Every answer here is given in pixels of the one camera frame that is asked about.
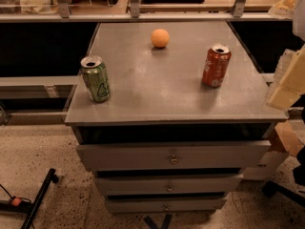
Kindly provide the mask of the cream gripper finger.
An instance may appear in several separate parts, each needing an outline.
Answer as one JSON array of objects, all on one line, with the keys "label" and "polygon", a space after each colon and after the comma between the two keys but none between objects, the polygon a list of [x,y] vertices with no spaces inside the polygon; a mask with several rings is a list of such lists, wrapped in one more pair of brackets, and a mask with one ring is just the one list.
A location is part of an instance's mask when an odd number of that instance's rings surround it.
[{"label": "cream gripper finger", "polygon": [[266,92],[266,104],[289,109],[305,94],[305,47],[299,51],[285,50],[274,72],[274,81]]}]

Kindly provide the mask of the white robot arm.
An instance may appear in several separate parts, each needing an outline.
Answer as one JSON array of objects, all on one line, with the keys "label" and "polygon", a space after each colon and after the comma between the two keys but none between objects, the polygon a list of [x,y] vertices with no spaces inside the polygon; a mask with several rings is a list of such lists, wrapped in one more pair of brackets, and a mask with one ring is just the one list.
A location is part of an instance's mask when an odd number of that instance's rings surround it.
[{"label": "white robot arm", "polygon": [[[293,34],[305,40],[305,0],[281,0],[268,13],[277,19],[291,19]],[[278,60],[274,82],[266,93],[266,103],[288,109],[305,94],[305,46],[296,52],[286,50]]]}]

